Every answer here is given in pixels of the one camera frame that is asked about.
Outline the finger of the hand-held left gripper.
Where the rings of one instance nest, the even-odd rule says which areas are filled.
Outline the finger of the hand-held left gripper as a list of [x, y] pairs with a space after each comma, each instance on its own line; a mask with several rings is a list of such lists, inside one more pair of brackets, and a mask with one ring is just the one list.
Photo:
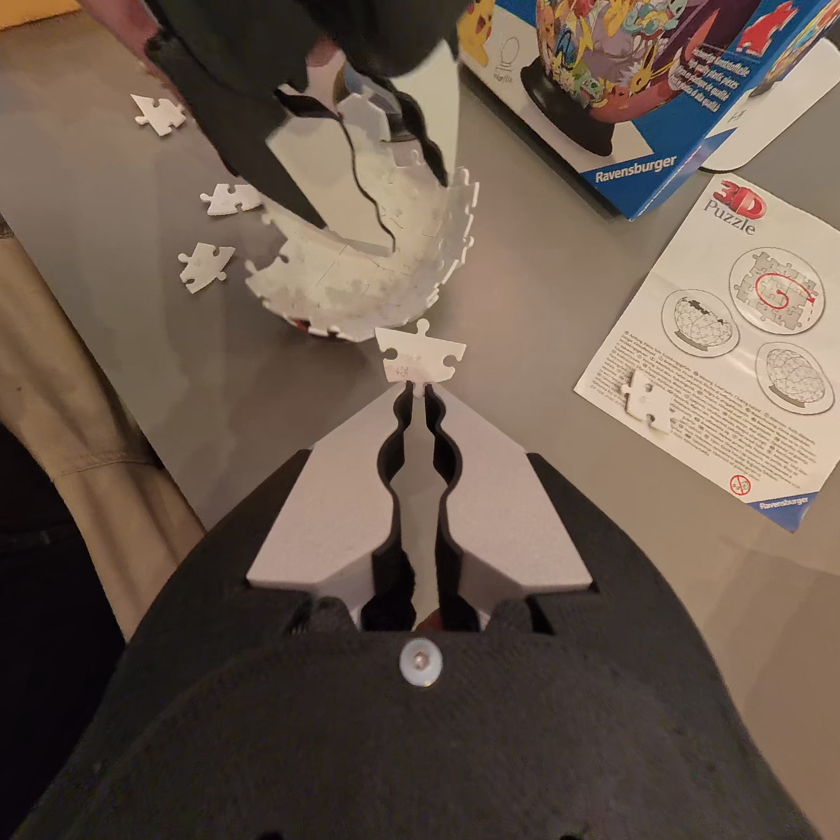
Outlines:
[[389, 151], [395, 161], [407, 165], [410, 151], [416, 151], [442, 187], [449, 187], [452, 175], [440, 145], [429, 132], [419, 100], [383, 77], [368, 77], [353, 66], [342, 66], [334, 82], [334, 103], [344, 105], [352, 95], [366, 100], [382, 114], [374, 118], [374, 142]]
[[394, 253], [394, 234], [359, 179], [350, 134], [320, 100], [277, 91], [285, 121], [266, 144], [320, 218], [320, 228], [372, 256]]

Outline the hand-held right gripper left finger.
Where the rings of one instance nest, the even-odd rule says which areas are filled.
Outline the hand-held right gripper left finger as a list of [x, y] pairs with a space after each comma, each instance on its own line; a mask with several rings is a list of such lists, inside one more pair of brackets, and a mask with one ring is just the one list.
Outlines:
[[308, 451], [247, 572], [251, 586], [339, 600], [363, 629], [413, 628], [415, 573], [392, 487], [413, 401], [413, 383], [394, 385]]

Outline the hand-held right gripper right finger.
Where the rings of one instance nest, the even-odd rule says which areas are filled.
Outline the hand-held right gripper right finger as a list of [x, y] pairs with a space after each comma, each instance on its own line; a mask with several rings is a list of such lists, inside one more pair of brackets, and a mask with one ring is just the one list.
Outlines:
[[435, 540], [443, 629], [478, 632], [501, 603], [588, 590], [592, 575], [525, 448], [439, 385], [425, 386], [424, 404], [445, 482]]

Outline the partly built puzzle ball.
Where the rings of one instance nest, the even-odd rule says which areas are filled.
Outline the partly built puzzle ball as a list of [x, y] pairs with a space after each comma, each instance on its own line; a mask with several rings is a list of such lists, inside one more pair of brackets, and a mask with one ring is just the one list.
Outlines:
[[421, 318], [461, 267], [474, 244], [471, 228], [479, 187], [464, 167], [441, 186], [422, 161], [418, 142], [392, 142], [390, 110], [369, 91], [352, 93], [338, 114], [360, 148], [357, 172], [395, 240], [373, 255], [266, 199], [262, 222], [285, 241], [272, 262], [246, 261], [248, 289], [262, 306], [320, 337], [363, 342], [375, 329], [397, 329]]

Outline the white puzzle piece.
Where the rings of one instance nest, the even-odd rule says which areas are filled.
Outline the white puzzle piece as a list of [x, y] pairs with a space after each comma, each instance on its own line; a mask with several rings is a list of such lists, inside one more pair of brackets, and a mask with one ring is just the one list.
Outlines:
[[644, 371], [633, 371], [628, 382], [622, 385], [621, 394], [630, 417], [660, 434], [672, 433], [673, 422], [679, 418], [679, 413], [672, 405], [671, 394], [655, 384]]
[[216, 281], [226, 281], [226, 267], [235, 253], [235, 247], [197, 243], [190, 255], [179, 254], [178, 260], [183, 266], [180, 280], [184, 288], [195, 295]]
[[374, 329], [374, 339], [383, 353], [382, 367], [390, 384], [410, 383], [415, 396], [426, 385], [447, 382], [455, 374], [454, 364], [466, 353], [465, 343], [429, 335], [429, 321], [420, 318], [413, 329]]
[[264, 204], [264, 197], [248, 183], [218, 183], [212, 194], [202, 193], [199, 197], [206, 204], [206, 215], [210, 217], [246, 213], [261, 208]]
[[169, 136], [186, 122], [183, 106], [170, 99], [147, 98], [137, 94], [132, 94], [131, 99], [139, 110], [133, 118], [135, 123], [141, 127], [150, 127], [160, 138]]

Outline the blue puzzle box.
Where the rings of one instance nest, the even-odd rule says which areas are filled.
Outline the blue puzzle box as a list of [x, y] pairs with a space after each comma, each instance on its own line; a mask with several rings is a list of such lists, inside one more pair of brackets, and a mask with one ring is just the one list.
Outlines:
[[470, 1], [465, 66], [633, 221], [838, 22], [829, 1]]

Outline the white instruction leaflet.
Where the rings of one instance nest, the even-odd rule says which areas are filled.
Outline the white instruction leaflet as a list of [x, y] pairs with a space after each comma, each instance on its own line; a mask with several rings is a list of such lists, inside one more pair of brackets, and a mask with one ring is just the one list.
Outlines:
[[[671, 434], [626, 413], [635, 370], [671, 394]], [[838, 231], [713, 176], [574, 392], [796, 532], [838, 466]]]

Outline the person's beige trousers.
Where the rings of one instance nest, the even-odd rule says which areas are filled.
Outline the person's beige trousers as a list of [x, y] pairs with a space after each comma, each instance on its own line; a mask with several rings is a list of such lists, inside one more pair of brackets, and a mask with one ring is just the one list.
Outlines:
[[2, 424], [66, 504], [129, 641], [205, 529], [5, 223], [1, 385]]

